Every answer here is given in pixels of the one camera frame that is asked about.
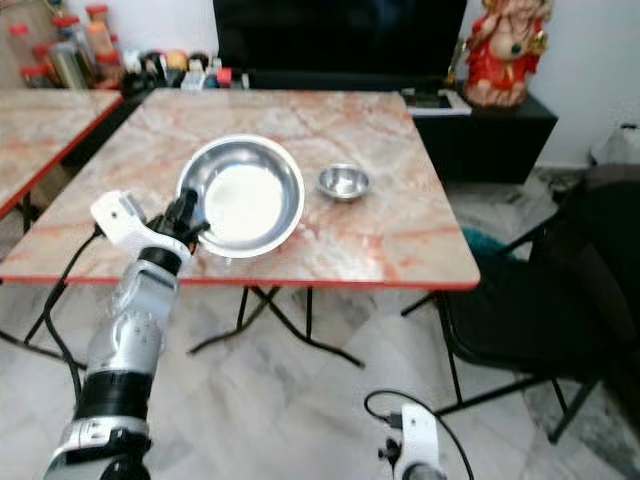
small steel bowl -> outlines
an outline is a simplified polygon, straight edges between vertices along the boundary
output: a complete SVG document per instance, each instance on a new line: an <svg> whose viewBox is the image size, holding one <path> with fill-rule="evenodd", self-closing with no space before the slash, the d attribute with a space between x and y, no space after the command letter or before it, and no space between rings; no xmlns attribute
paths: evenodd
<svg viewBox="0 0 640 480"><path fill-rule="evenodd" d="M318 176L318 190L336 200L355 200L370 188L369 176L353 165L332 165Z"/></svg>
<svg viewBox="0 0 640 480"><path fill-rule="evenodd" d="M219 138L184 167L176 194L198 193L195 217L211 228L200 234L209 252L248 258L281 245L304 207L302 175L279 144L257 135Z"/></svg>

black tv screen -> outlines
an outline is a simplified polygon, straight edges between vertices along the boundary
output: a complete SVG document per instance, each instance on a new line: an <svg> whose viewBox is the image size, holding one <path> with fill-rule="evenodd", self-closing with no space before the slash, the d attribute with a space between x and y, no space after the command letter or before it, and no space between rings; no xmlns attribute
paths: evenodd
<svg viewBox="0 0 640 480"><path fill-rule="evenodd" d="M214 0L214 7L225 66L443 77L466 0Z"/></svg>

marble floor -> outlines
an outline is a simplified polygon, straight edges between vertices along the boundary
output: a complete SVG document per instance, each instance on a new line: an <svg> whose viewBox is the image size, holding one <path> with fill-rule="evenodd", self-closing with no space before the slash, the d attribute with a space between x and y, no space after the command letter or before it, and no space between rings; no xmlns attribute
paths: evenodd
<svg viewBox="0 0 640 480"><path fill-rule="evenodd" d="M463 225L502 240L554 210L544 186L535 181L524 188L453 187L449 193ZM0 223L0 256L19 236L19 221L11 215ZM0 287L0 328L24 335L46 293L40 287ZM109 293L106 287L70 288L54 310L54 321L79 359L85 358ZM365 360L367 368L361 371L300 344L271 313L242 336L187 356L198 340L233 326L241 290L182 289L150 403L154 447L146 460L154 480L391 479L377 448L396 434L365 413L364 396L391 387L436 408L454 398L437 311L429 306L408 319L399 315L421 295L398 290L316 293L317 338ZM255 296L250 302L257 303ZM303 291L285 288L277 302L302 324ZM37 343L53 346L44 332ZM467 395L513 378L463 362L458 366ZM593 405L590 414L605 415L599 403ZM62 364L0 344L0 477L41 478L72 408L71 380ZM573 425L551 446L521 394L447 421L481 480L621 479L624 472L640 468L640 449L624 457L635 465L620 468L589 448ZM636 448L628 432L625 445ZM453 443L444 431L439 435L449 478L465 478Z"/></svg>

ganesha figurine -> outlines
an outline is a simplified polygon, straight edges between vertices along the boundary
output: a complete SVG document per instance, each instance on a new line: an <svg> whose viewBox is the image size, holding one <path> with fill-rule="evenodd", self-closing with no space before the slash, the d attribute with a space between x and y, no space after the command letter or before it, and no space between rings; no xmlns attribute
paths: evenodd
<svg viewBox="0 0 640 480"><path fill-rule="evenodd" d="M547 48L543 25L551 0L483 0L487 14L473 25L467 99L476 105L512 107L527 95L527 74L535 73Z"/></svg>

white wall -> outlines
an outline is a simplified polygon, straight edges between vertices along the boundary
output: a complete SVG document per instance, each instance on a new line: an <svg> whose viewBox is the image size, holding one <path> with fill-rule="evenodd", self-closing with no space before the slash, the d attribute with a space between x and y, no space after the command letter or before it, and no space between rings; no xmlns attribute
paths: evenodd
<svg viewBox="0 0 640 480"><path fill-rule="evenodd" d="M123 49L218 51L213 0L66 0L85 22L85 5L109 5L108 21Z"/></svg>
<svg viewBox="0 0 640 480"><path fill-rule="evenodd" d="M101 0L122 48L218 49L213 0ZM67 0L77 14L95 0ZM461 36L483 14L468 0ZM583 166L591 144L640 122L640 0L556 0L550 49L530 90L560 120L539 164ZM466 76L466 65L459 68Z"/></svg>
<svg viewBox="0 0 640 480"><path fill-rule="evenodd" d="M484 12L468 1L465 37ZM549 51L530 90L560 120L538 165L583 166L596 140L640 122L640 1L556 0L546 29Z"/></svg>

